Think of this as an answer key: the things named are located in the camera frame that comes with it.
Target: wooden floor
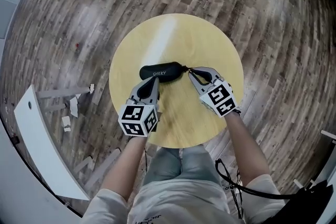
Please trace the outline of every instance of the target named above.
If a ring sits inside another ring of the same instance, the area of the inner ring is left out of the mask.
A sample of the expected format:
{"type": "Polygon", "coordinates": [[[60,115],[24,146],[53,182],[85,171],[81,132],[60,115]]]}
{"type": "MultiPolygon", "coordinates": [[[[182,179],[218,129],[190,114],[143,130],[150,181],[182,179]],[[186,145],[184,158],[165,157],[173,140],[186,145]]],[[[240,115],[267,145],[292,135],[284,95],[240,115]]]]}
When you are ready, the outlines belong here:
{"type": "MultiPolygon", "coordinates": [[[[320,130],[336,132],[335,8],[330,0],[23,0],[0,71],[1,116],[9,132],[19,135],[13,111],[30,84],[46,90],[94,83],[94,94],[80,102],[78,119],[71,118],[71,133],[60,126],[68,111],[48,114],[55,139],[71,167],[88,155],[98,167],[114,148],[123,149],[125,136],[108,87],[111,59],[132,28],[165,13],[204,18],[232,40],[244,69],[242,116],[268,158],[276,185],[285,194],[297,191],[294,178],[307,184],[331,146],[320,130]]],[[[227,132],[206,147],[235,174],[227,132]]],[[[23,143],[19,149],[34,167],[23,143]]],[[[154,152],[151,146],[149,159],[154,152]]],[[[143,170],[144,160],[136,189],[143,170]]],[[[80,181],[90,174],[84,170],[80,181]]],[[[80,213],[88,205],[64,200],[80,213]]]]}

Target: paper scrap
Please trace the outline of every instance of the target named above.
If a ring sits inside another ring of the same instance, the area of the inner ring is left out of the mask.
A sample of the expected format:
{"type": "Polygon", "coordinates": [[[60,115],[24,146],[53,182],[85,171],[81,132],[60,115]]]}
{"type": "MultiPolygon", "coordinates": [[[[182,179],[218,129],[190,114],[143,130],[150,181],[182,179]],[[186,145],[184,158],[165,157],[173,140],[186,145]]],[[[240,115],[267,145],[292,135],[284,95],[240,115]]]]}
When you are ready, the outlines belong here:
{"type": "Polygon", "coordinates": [[[77,101],[76,97],[70,99],[70,113],[71,113],[71,115],[75,116],[76,118],[78,118],[77,104],[78,104],[78,101],[77,101]]]}
{"type": "Polygon", "coordinates": [[[62,117],[62,124],[63,124],[63,127],[66,127],[66,126],[70,126],[70,117],[69,116],[65,116],[65,117],[62,117]]]}
{"type": "Polygon", "coordinates": [[[93,91],[95,90],[95,85],[94,84],[91,84],[90,85],[90,94],[93,93],[93,91]]]}

